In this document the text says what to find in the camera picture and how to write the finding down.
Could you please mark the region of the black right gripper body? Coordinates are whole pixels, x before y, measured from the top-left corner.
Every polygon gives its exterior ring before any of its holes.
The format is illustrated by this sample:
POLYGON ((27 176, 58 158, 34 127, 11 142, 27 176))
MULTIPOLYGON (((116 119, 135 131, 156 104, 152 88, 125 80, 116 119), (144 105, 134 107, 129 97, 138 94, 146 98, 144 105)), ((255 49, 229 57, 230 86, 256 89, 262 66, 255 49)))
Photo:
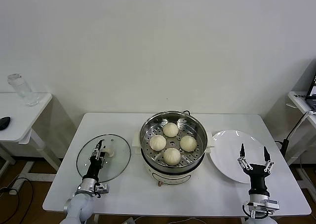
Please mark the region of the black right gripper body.
POLYGON ((265 178, 269 173, 265 171, 264 165, 250 164, 251 169, 244 168, 243 172, 250 177, 251 189, 248 194, 269 195, 268 188, 265 184, 265 178))

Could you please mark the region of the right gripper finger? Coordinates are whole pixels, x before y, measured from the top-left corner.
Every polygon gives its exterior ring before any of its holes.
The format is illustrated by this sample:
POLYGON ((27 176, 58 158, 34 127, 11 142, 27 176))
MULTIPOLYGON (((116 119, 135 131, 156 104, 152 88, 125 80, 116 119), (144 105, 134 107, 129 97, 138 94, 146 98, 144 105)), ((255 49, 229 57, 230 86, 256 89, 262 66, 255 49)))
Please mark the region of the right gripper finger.
POLYGON ((252 170, 251 165, 247 162, 247 160, 245 158, 244 143, 241 144, 239 158, 237 159, 237 161, 243 170, 247 170, 247 171, 252 170))
POLYGON ((271 160, 270 153, 268 152, 265 146, 264 146, 264 159, 265 159, 264 173, 270 174, 272 167, 274 165, 274 162, 271 160))

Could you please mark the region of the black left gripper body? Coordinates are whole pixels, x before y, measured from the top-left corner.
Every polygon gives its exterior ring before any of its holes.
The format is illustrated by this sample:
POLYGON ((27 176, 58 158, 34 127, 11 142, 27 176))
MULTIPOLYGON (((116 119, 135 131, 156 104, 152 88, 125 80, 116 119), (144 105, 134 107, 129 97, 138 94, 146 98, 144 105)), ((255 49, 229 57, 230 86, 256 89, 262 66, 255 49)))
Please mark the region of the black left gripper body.
POLYGON ((96 157, 94 156, 91 156, 89 160, 90 160, 89 168, 87 170, 87 173, 82 177, 82 179, 98 180, 99 179, 98 175, 102 168, 102 161, 96 159, 96 157))

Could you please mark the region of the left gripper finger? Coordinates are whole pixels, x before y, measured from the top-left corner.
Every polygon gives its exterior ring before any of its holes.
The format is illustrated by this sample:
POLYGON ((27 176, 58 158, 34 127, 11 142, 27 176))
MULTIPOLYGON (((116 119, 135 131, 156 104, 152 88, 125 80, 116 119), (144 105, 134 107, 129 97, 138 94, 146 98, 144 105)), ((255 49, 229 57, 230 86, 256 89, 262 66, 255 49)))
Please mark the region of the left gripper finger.
POLYGON ((99 160, 99 145, 98 144, 92 150, 89 160, 99 160))
POLYGON ((104 139, 101 139, 98 142, 98 160, 103 160, 105 157, 105 146, 103 145, 104 141, 104 139))

